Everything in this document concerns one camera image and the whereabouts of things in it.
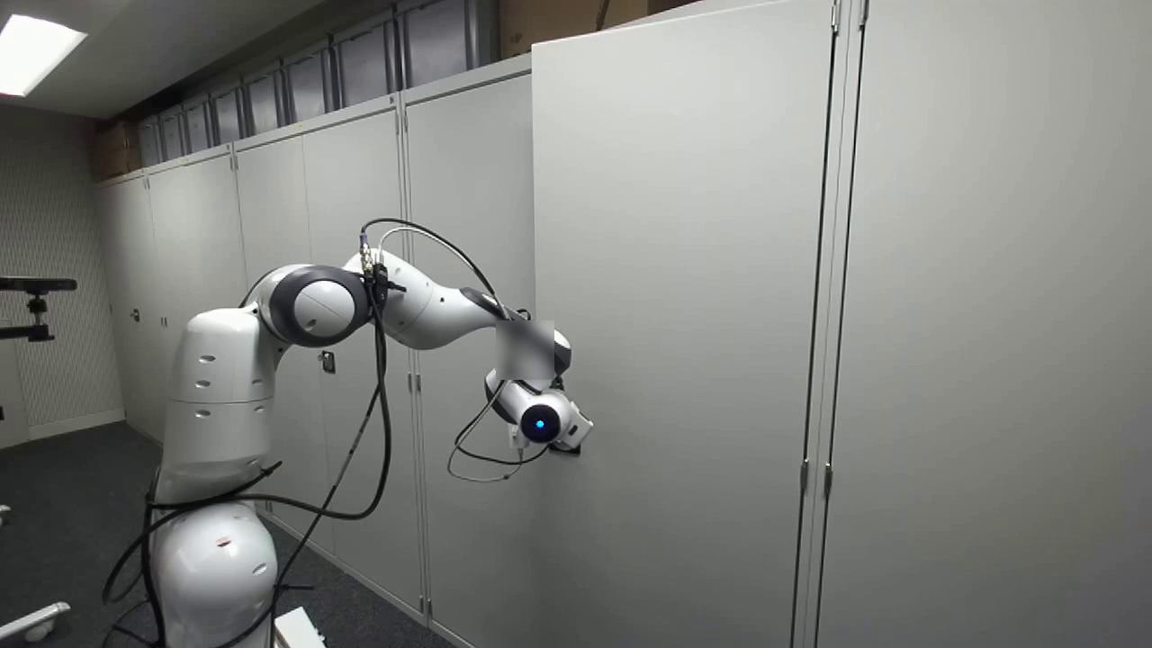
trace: locker door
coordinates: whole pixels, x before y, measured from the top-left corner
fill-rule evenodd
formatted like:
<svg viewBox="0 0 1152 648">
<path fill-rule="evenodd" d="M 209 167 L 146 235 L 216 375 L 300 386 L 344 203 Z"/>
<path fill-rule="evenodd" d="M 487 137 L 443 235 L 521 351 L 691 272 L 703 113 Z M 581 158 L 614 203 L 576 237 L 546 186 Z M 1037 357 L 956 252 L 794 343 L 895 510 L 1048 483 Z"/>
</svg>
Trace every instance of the locker door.
<svg viewBox="0 0 1152 648">
<path fill-rule="evenodd" d="M 1152 641 L 1150 32 L 872 0 L 820 648 Z"/>
<path fill-rule="evenodd" d="M 140 312 L 133 351 L 140 371 L 140 426 L 146 437 L 164 439 L 164 409 L 173 393 L 173 302 L 179 277 L 179 245 L 173 229 L 173 199 L 164 192 L 164 174 L 143 179 L 143 205 L 131 215 L 131 284 L 133 309 Z"/>
<path fill-rule="evenodd" d="M 307 212 L 311 212 L 311 260 L 343 266 L 360 245 L 360 223 L 371 215 L 401 212 L 397 186 L 397 119 L 391 113 L 340 122 L 301 137 L 307 158 Z M 316 375 L 325 427 L 316 457 L 325 457 L 325 486 L 340 476 L 340 465 L 360 427 L 365 405 L 374 389 L 374 343 L 371 326 L 340 343 L 336 375 Z M 391 476 L 385 504 L 355 525 L 328 525 L 319 547 L 350 570 L 360 582 L 385 597 L 419 607 L 425 594 L 425 547 L 422 547 L 422 437 L 412 426 L 412 396 L 404 393 L 408 348 L 389 343 L 389 398 L 391 398 Z M 344 476 L 340 507 L 360 507 L 371 501 L 383 461 L 379 415 L 360 444 L 355 465 Z"/>
<path fill-rule="evenodd" d="M 242 229 L 246 229 L 246 284 L 256 284 L 268 271 L 311 260 L 307 221 L 307 167 L 300 141 L 272 141 L 238 151 L 242 186 Z M 272 453 L 284 461 L 268 489 L 319 501 L 325 479 L 325 427 L 316 396 L 316 348 L 287 348 L 276 371 L 272 396 Z M 301 533 L 311 513 L 276 510 L 292 533 Z"/>
<path fill-rule="evenodd" d="M 160 422 L 146 415 L 151 405 L 151 326 L 143 315 L 151 312 L 146 284 L 151 284 L 151 221 L 146 221 L 146 179 L 124 179 L 102 192 L 102 235 L 103 235 L 103 271 L 113 296 L 113 330 L 118 343 L 118 375 L 125 422 L 138 433 L 160 439 Z"/>
<path fill-rule="evenodd" d="M 242 221 L 232 158 L 204 158 L 151 176 L 151 336 L 155 417 L 164 422 L 184 324 L 246 296 Z"/>
<path fill-rule="evenodd" d="M 538 302 L 599 422 L 532 479 L 538 645 L 787 645 L 827 5 L 532 49 Z"/>
<path fill-rule="evenodd" d="M 456 241 L 494 282 L 505 306 L 532 306 L 528 209 L 528 80 L 499 80 L 464 95 L 412 105 L 412 215 Z M 479 282 L 427 237 L 412 237 L 412 260 L 443 284 Z M 499 362 L 499 330 L 474 330 L 445 348 L 419 351 L 425 377 L 425 486 L 427 486 L 427 597 L 436 623 L 474 645 L 546 645 L 524 607 L 538 605 L 532 473 L 508 489 L 445 476 L 456 427 L 481 405 L 481 377 Z M 472 449 L 505 453 L 505 422 L 490 415 Z M 456 473 L 499 473 L 456 461 Z"/>
</svg>

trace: white cabinet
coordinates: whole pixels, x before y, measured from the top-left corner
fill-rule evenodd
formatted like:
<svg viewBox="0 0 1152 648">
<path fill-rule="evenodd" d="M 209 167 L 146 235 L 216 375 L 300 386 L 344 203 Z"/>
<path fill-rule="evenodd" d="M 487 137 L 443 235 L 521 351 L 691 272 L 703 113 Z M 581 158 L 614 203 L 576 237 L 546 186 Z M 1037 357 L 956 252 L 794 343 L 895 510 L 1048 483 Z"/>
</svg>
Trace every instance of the white cabinet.
<svg viewBox="0 0 1152 648">
<path fill-rule="evenodd" d="M 512 309 L 532 306 L 528 75 L 419 102 L 408 127 L 412 215 L 456 241 Z M 412 260 L 445 284 L 479 288 L 468 266 L 427 237 L 412 237 Z M 508 486 L 445 476 L 454 437 L 481 405 L 481 375 L 499 362 L 499 351 L 499 330 L 474 330 L 415 357 L 425 377 L 427 597 L 436 623 L 474 645 L 546 645 L 546 632 L 524 623 L 545 589 L 538 573 L 521 570 L 541 549 L 532 542 L 538 468 L 518 473 Z M 497 415 L 468 447 L 512 457 Z M 456 473 L 494 479 L 505 468 L 460 457 Z"/>
<path fill-rule="evenodd" d="M 268 271 L 311 260 L 311 209 L 301 141 L 271 141 L 238 151 L 238 199 L 246 241 L 246 284 Z M 328 493 L 328 427 L 319 427 L 319 362 L 316 348 L 287 348 L 272 393 L 272 453 L 284 468 L 268 479 L 268 489 L 300 501 L 325 501 Z M 301 533 L 311 513 L 276 510 L 292 533 Z"/>
<path fill-rule="evenodd" d="M 1152 641 L 1150 27 L 872 5 L 820 648 Z"/>
<path fill-rule="evenodd" d="M 778 0 L 532 49 L 541 312 L 599 422 L 538 476 L 546 645 L 791 641 L 827 25 Z"/>
<path fill-rule="evenodd" d="M 401 212 L 401 146 L 397 116 L 379 113 L 300 137 L 307 169 L 311 247 L 301 260 L 343 266 L 360 247 L 360 223 Z M 316 375 L 316 426 L 325 449 L 325 489 L 340 476 L 344 449 L 360 427 L 374 389 L 371 326 L 355 330 L 336 351 L 336 375 Z M 389 343 L 389 409 L 391 409 L 391 476 L 385 504 L 355 525 L 328 525 L 319 547 L 360 582 L 419 607 L 425 594 L 422 542 L 422 433 L 412 422 L 412 393 L 404 389 L 408 348 Z M 365 507 L 379 483 L 383 417 L 374 415 L 350 468 L 340 507 Z"/>
<path fill-rule="evenodd" d="M 226 156 L 176 167 L 151 176 L 151 215 L 163 237 L 155 277 L 163 284 L 160 306 L 168 326 L 200 309 L 238 306 L 246 296 L 246 245 L 233 169 Z"/>
<path fill-rule="evenodd" d="M 160 404 L 160 306 L 155 306 L 155 245 L 146 179 L 118 179 L 96 192 L 96 215 L 103 237 L 103 272 L 113 299 L 113 330 L 118 343 L 125 422 L 151 439 L 163 439 Z"/>
</svg>

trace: white wall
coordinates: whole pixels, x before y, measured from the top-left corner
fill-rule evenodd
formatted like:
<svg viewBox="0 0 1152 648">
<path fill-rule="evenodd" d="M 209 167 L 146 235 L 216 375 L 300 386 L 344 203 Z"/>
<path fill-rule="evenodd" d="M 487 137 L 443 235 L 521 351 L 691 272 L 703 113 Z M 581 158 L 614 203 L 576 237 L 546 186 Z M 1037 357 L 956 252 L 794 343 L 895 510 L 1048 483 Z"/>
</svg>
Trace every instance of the white wall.
<svg viewBox="0 0 1152 648">
<path fill-rule="evenodd" d="M 92 227 L 88 122 L 0 119 L 0 272 L 74 277 L 52 296 L 54 343 L 0 343 L 0 447 L 124 417 Z M 26 324 L 26 296 L 0 290 L 0 324 Z"/>
</svg>

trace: robot end effector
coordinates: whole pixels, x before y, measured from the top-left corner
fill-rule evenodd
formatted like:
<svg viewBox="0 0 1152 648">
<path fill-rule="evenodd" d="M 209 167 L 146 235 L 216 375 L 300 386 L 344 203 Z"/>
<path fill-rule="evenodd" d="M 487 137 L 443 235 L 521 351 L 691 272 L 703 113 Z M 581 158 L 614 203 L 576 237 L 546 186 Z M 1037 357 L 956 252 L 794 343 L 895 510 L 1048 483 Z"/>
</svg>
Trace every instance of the robot end effector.
<svg viewBox="0 0 1152 648">
<path fill-rule="evenodd" d="M 563 330 L 508 312 L 494 296 L 436 284 L 383 247 L 353 254 L 343 271 L 311 264 L 272 271 L 253 290 L 253 302 L 271 330 L 292 345 L 336 345 L 365 326 L 374 309 L 385 336 L 412 348 L 439 348 L 468 330 L 499 326 L 512 345 L 505 362 L 487 375 L 487 396 L 508 422 L 512 447 L 541 444 L 581 453 L 594 427 L 563 386 L 574 362 Z"/>
</svg>

